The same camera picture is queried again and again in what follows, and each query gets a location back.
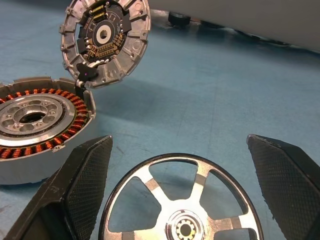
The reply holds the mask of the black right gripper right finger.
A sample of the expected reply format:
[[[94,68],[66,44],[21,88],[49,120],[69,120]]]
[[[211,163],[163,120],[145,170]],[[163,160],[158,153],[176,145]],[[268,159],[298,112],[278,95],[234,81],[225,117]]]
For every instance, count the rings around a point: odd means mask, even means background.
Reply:
[[[250,134],[262,196],[286,240],[320,240],[320,166],[300,147]]]

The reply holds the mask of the silver motor cover with circuit board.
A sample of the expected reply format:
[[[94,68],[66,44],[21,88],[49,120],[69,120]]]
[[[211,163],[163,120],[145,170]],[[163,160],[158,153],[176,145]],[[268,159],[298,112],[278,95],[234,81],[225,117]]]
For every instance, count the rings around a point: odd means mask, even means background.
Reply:
[[[148,45],[148,0],[72,0],[59,28],[63,67],[81,89],[120,82]]]

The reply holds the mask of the black round foot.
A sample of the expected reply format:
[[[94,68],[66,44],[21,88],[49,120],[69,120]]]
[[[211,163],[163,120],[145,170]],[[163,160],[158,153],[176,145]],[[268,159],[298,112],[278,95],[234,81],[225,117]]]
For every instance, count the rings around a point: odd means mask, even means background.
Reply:
[[[190,24],[191,18],[187,15],[170,11],[168,21],[172,26],[185,27]]]

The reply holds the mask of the grey motor stator housing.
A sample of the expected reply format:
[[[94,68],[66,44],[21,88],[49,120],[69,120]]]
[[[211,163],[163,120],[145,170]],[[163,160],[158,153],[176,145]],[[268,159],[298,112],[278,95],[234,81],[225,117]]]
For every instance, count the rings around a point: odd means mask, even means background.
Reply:
[[[0,83],[0,185],[50,177],[74,148],[95,137],[91,91],[49,76]]]

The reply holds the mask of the silver spoked rotor wheel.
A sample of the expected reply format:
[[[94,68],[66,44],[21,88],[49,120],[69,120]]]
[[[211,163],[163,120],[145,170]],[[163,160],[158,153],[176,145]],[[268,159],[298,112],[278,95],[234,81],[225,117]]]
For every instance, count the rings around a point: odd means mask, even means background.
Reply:
[[[197,167],[189,198],[170,200],[150,173],[150,167],[165,162],[183,162]],[[242,210],[241,215],[213,219],[200,199],[208,174],[212,173],[229,189]],[[161,206],[155,226],[149,229],[112,232],[109,222],[114,205],[133,178],[138,178]],[[188,153],[166,153],[149,158],[127,172],[111,192],[104,207],[98,240],[214,240],[216,233],[246,229],[250,240],[264,240],[257,211],[238,181],[218,164]]]

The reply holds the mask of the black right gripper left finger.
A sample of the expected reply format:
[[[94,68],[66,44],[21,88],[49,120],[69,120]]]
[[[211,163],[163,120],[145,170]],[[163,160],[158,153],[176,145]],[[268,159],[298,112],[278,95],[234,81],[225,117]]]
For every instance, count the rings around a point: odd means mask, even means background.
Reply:
[[[88,140],[37,190],[4,240],[90,240],[107,180],[110,135]]]

